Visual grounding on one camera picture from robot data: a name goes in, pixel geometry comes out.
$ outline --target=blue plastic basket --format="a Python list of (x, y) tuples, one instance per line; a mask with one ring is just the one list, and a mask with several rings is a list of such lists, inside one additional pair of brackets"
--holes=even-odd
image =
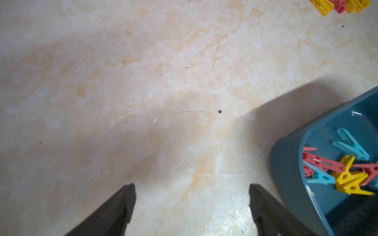
[(308, 184), (304, 175), (304, 146), (317, 148), (311, 153), (330, 160), (345, 155), (332, 145), (342, 141), (338, 128), (347, 129), (371, 159), (378, 157), (378, 87), (278, 140), (270, 153), (271, 173), (288, 209), (318, 235), (365, 235), (374, 221), (369, 220), (378, 217), (376, 196), (348, 195), (333, 184)]

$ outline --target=red clothespin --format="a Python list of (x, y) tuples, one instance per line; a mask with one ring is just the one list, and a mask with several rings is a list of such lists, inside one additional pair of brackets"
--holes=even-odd
[(345, 0), (330, 0), (335, 5), (335, 10), (337, 13), (341, 14), (347, 10), (347, 5), (345, 4)]
[[(316, 151), (317, 150), (317, 148), (310, 148), (310, 147), (303, 147), (303, 151)], [(327, 168), (324, 168), (324, 167), (321, 167), (321, 166), (319, 166), (319, 165), (315, 165), (314, 164), (314, 167), (316, 167), (316, 168), (318, 168), (319, 170), (321, 170), (321, 171), (324, 171), (324, 172), (327, 172)]]
[(303, 147), (303, 151), (316, 151), (317, 148)]
[(374, 179), (378, 175), (378, 164), (371, 163), (371, 164), (353, 164), (352, 167), (359, 167), (369, 176), (362, 181), (359, 185), (365, 186), (367, 185), (372, 179)]
[(315, 173), (315, 171), (311, 169), (310, 167), (308, 167), (306, 164), (303, 164), (303, 169), (305, 171), (306, 177), (310, 177), (313, 173)]
[(345, 171), (345, 165), (341, 164), (340, 162), (322, 158), (311, 153), (303, 152), (303, 159), (310, 164), (328, 168), (339, 173), (343, 173)]

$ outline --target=scratch on floor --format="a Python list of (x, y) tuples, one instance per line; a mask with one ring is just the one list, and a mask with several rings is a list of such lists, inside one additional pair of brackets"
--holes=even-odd
[(225, 153), (224, 153), (224, 151), (223, 151), (222, 147), (220, 146), (220, 144), (219, 144), (219, 141), (218, 141), (218, 140), (217, 140), (217, 142), (218, 142), (218, 145), (219, 145), (219, 147), (220, 147), (220, 150), (221, 150), (221, 151), (222, 151), (222, 153), (223, 153), (223, 157), (225, 158), (225, 161), (226, 161), (226, 163), (227, 163), (227, 165), (228, 165), (228, 168), (230, 169), (231, 173), (232, 173), (232, 174), (234, 174), (234, 173), (233, 173), (233, 171), (231, 170), (230, 164), (228, 163), (228, 161), (227, 161), (227, 158), (226, 158), (226, 155), (225, 155)]
[(209, 113), (209, 114), (211, 114), (210, 112), (207, 112), (207, 111), (196, 111), (196, 112), (205, 112), (205, 113)]
[(234, 128), (235, 128), (235, 126), (236, 126), (236, 124), (237, 124), (237, 121), (238, 121), (239, 119), (240, 119), (240, 116), (237, 118), (237, 120), (236, 120), (234, 126), (232, 127), (232, 130), (231, 130), (231, 132), (230, 132), (230, 134), (229, 134), (228, 136), (230, 136), (231, 133), (234, 131)]
[(180, 125), (180, 128), (181, 128), (182, 132), (184, 133), (185, 137), (187, 138), (187, 140), (189, 141), (189, 143), (191, 144), (191, 142), (190, 142), (188, 136), (186, 136), (186, 133), (184, 132), (184, 130), (183, 130), (183, 128), (181, 127), (181, 125)]

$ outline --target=clothespin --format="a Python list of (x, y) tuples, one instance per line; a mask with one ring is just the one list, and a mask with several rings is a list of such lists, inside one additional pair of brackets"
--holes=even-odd
[(367, 8), (368, 6), (370, 6), (370, 1), (369, 0), (359, 0), (362, 7), (365, 9)]
[(364, 190), (360, 189), (359, 184), (364, 179), (366, 179), (366, 177), (367, 177), (367, 174), (364, 173), (364, 175), (358, 177), (357, 179), (349, 181), (345, 184), (342, 184), (342, 185), (336, 184), (336, 190), (343, 192), (343, 193), (347, 193), (347, 194), (355, 193), (355, 194), (363, 194), (363, 195), (375, 195), (375, 193), (364, 191)]
[(337, 13), (341, 14), (347, 10), (344, 0), (330, 0), (335, 5), (335, 10)]
[(311, 153), (303, 152), (303, 159), (313, 165), (318, 165), (336, 172), (343, 173), (345, 171), (345, 165), (343, 165), (342, 163), (322, 158)]
[(335, 5), (328, 0), (310, 0), (322, 15), (328, 15)]
[(337, 130), (337, 133), (344, 142), (335, 141), (332, 143), (333, 145), (340, 148), (347, 154), (355, 156), (358, 160), (369, 160), (369, 154), (346, 129), (340, 128)]
[[(317, 148), (303, 147), (303, 151), (316, 151), (316, 150), (317, 150)], [(313, 165), (316, 168), (318, 168), (319, 170), (323, 171), (323, 172), (327, 172), (328, 171), (328, 169), (325, 168), (325, 167), (321, 167), (320, 165), (316, 165), (314, 163), (313, 163)]]
[(378, 164), (353, 164), (352, 167), (359, 167), (369, 175), (367, 179), (359, 184), (360, 186), (367, 185), (378, 175)]
[(331, 174), (333, 177), (336, 178), (336, 184), (338, 185), (345, 184), (346, 182), (352, 181), (354, 179), (357, 179), (365, 175), (365, 173), (362, 171), (356, 171), (352, 173), (349, 172), (349, 169), (352, 166), (354, 159), (355, 157), (352, 155), (346, 155), (341, 159), (340, 163), (345, 165), (345, 171), (343, 173), (334, 171)]
[(316, 151), (317, 148), (303, 147), (303, 151)]
[(355, 6), (355, 12), (360, 12), (364, 9), (359, 0), (351, 0), (351, 2)]
[(329, 174), (319, 170), (318, 168), (314, 167), (313, 165), (309, 164), (308, 162), (303, 160), (303, 163), (306, 164), (308, 167), (313, 169), (315, 173), (312, 175), (312, 179), (308, 178), (307, 183), (309, 184), (335, 184), (335, 178), (330, 176)]
[(352, 0), (345, 0), (345, 4), (347, 5), (348, 13), (352, 13), (356, 9), (356, 6), (353, 4)]
[(305, 171), (305, 176), (310, 177), (315, 171), (311, 169), (310, 167), (306, 166), (306, 164), (303, 164), (303, 169)]

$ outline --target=yellow clothespin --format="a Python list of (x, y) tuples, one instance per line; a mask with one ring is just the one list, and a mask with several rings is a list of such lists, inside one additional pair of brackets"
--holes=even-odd
[(352, 3), (352, 0), (345, 0), (345, 3), (346, 3), (346, 5), (347, 5), (347, 12), (348, 13), (352, 13), (352, 12), (354, 12), (354, 10), (355, 10), (355, 6), (354, 6), (354, 4)]
[(349, 169), (352, 166), (354, 159), (355, 157), (352, 155), (346, 155), (341, 159), (340, 163), (345, 165), (344, 173), (334, 171), (331, 174), (336, 179), (336, 185), (345, 184), (346, 182), (352, 181), (365, 175), (365, 173), (362, 171), (356, 171), (352, 173), (349, 172)]
[(362, 6), (359, 0), (350, 0), (350, 1), (355, 6), (355, 12), (360, 12), (364, 9), (364, 7)]
[(368, 6), (370, 6), (370, 1), (369, 0), (358, 0), (361, 6), (365, 9)]
[(368, 174), (365, 173), (363, 176), (361, 176), (361, 177), (359, 177), (355, 180), (352, 180), (350, 182), (347, 182), (345, 184), (342, 184), (342, 185), (336, 184), (336, 190), (343, 192), (343, 193), (347, 193), (349, 195), (351, 193), (363, 194), (363, 195), (375, 195), (375, 193), (361, 190), (360, 187), (359, 187), (359, 184), (362, 181), (364, 181), (364, 179), (366, 179), (367, 177), (368, 177)]
[(328, 0), (310, 0), (322, 15), (328, 15), (335, 5)]

